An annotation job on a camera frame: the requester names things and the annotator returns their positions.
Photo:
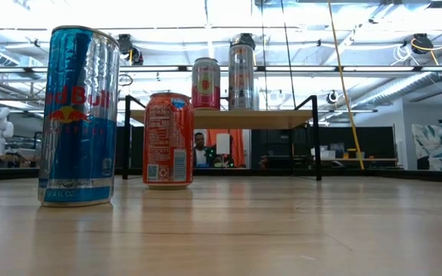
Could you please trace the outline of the orange red soda can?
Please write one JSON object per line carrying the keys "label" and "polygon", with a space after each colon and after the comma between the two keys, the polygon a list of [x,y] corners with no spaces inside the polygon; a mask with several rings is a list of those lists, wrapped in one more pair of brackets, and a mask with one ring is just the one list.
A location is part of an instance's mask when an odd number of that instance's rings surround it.
{"label": "orange red soda can", "polygon": [[151,95],[143,124],[143,183],[150,189],[185,189],[193,181],[190,99],[177,93]]}

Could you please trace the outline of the white red Spindrift can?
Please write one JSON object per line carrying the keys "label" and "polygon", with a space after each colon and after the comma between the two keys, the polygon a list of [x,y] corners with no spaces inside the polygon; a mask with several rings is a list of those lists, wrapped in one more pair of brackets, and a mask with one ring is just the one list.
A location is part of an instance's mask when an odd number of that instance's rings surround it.
{"label": "white red Spindrift can", "polygon": [[220,110],[220,67],[216,59],[201,57],[195,60],[192,105],[198,110]]}

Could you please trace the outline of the white Celsius can black lid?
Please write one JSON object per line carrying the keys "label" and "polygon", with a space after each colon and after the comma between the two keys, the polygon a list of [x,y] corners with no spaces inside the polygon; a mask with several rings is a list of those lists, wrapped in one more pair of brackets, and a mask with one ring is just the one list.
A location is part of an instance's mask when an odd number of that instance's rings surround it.
{"label": "white Celsius can black lid", "polygon": [[254,97],[253,49],[249,44],[229,48],[229,110],[252,110]]}

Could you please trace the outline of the blue silver Red Bull can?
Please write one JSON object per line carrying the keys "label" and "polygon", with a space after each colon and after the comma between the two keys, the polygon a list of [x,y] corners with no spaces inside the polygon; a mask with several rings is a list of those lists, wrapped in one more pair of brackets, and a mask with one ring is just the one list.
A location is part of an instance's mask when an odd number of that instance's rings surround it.
{"label": "blue silver Red Bull can", "polygon": [[38,200],[98,205],[114,192],[120,49],[110,35],[77,25],[51,33]]}

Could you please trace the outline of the white sheet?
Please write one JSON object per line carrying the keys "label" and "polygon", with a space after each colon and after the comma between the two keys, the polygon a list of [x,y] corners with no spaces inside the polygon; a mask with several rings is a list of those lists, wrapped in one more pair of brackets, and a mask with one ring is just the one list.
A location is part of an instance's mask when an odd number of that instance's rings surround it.
{"label": "white sheet", "polygon": [[218,133],[216,135],[216,153],[218,155],[230,154],[230,135],[228,133]]}

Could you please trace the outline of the orange panel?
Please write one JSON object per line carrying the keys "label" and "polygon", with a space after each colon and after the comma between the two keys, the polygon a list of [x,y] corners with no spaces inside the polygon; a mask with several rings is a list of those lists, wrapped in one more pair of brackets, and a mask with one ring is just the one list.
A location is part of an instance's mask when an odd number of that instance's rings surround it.
{"label": "orange panel", "polygon": [[244,153],[244,144],[243,144],[243,133],[241,129],[231,129],[231,130],[223,130],[223,129],[208,129],[206,131],[206,145],[208,147],[213,147],[216,144],[216,136],[219,133],[228,133],[230,137],[233,139],[231,142],[231,150],[232,150],[232,158],[234,166],[240,167],[241,165],[245,165],[245,153]]}

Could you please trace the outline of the person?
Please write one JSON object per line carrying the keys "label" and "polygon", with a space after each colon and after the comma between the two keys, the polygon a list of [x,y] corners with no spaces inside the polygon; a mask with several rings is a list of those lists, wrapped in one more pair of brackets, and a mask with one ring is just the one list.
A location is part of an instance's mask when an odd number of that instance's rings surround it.
{"label": "person", "polygon": [[214,152],[205,145],[205,138],[201,132],[194,135],[195,146],[193,154],[193,165],[196,168],[211,168],[214,163]]}

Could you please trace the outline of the black cabinet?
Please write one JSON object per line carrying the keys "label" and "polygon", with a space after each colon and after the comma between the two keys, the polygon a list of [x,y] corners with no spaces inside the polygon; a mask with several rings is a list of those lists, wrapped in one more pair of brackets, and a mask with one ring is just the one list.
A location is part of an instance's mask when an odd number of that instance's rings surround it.
{"label": "black cabinet", "polygon": [[[358,127],[359,148],[369,156],[397,158],[394,130],[390,126]],[[321,127],[320,146],[343,143],[346,148],[356,148],[350,127]],[[286,130],[253,130],[251,138],[251,162],[260,169],[313,169],[315,147],[313,128],[301,127]]]}

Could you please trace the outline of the black horizontal overhead beam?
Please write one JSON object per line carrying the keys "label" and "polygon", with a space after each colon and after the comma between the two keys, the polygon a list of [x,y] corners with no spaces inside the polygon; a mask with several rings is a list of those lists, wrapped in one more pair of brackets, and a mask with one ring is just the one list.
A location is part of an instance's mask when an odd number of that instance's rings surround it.
{"label": "black horizontal overhead beam", "polygon": [[[120,72],[175,72],[191,71],[192,66],[124,66]],[[343,72],[366,73],[416,73],[435,72],[442,73],[442,65],[435,66],[343,66]],[[46,73],[46,67],[0,67],[0,73]],[[255,72],[339,72],[338,66],[256,66]]]}

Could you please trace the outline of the black hanging ceiling device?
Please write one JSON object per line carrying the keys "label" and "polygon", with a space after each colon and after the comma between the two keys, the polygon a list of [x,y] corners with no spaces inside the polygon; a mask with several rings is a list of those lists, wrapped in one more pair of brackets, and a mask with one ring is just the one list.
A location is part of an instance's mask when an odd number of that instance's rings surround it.
{"label": "black hanging ceiling device", "polygon": [[120,34],[118,36],[120,54],[125,57],[129,65],[143,65],[143,55],[139,48],[133,46],[129,34]]}
{"label": "black hanging ceiling device", "polygon": [[254,42],[251,33],[241,33],[240,36],[235,40],[235,43],[236,44],[247,44],[253,50],[256,49],[256,43]]}

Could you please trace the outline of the distant wooden desk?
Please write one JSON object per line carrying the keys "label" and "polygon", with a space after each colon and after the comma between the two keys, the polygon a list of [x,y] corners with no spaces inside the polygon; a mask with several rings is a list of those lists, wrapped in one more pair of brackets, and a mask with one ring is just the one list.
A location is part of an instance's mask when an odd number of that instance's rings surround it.
{"label": "distant wooden desk", "polygon": [[321,164],[333,168],[364,168],[371,167],[394,167],[397,165],[397,158],[369,156],[362,151],[358,155],[355,148],[346,148],[343,143],[331,143],[320,146]]}

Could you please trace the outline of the white teal patterned panel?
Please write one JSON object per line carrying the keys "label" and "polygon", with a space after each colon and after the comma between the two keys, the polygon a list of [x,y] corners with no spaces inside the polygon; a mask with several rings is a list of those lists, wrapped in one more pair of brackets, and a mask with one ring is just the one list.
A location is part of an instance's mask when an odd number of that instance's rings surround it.
{"label": "white teal patterned panel", "polygon": [[417,168],[442,171],[442,126],[413,124],[411,129]]}

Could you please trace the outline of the wooden shelf black metal frame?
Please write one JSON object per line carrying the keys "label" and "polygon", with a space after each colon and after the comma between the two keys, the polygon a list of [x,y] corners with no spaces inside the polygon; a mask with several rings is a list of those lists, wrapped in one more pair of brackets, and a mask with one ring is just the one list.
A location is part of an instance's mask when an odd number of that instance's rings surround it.
{"label": "wooden shelf black metal frame", "polygon": [[[142,103],[130,95],[122,99],[125,102],[124,119],[124,147],[122,176],[128,178],[130,165],[130,121],[144,122],[144,110],[132,110],[134,102]],[[315,147],[314,172],[318,181],[322,179],[322,159],[320,151],[320,137],[318,125],[318,99],[311,95],[303,100],[294,110],[196,110],[193,117],[193,126],[196,129],[250,129],[250,130],[288,130],[292,131],[308,121],[313,122],[313,142]]]}

